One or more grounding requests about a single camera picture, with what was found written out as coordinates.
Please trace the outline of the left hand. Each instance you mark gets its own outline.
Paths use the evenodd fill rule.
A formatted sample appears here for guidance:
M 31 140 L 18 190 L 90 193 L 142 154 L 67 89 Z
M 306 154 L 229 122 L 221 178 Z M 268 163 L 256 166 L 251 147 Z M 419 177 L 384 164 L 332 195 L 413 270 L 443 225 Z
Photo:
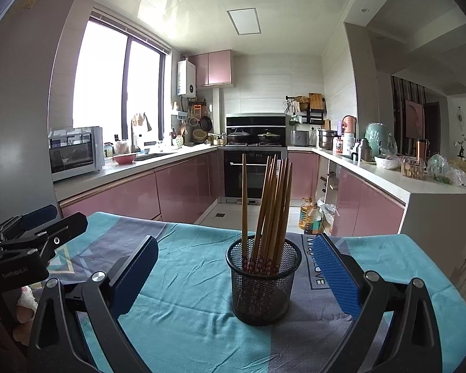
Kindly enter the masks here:
M 13 338 L 25 345 L 29 345 L 34 317 L 38 309 L 33 291 L 29 286 L 21 288 L 21 295 L 16 303 L 16 319 L 18 325 L 13 330 Z

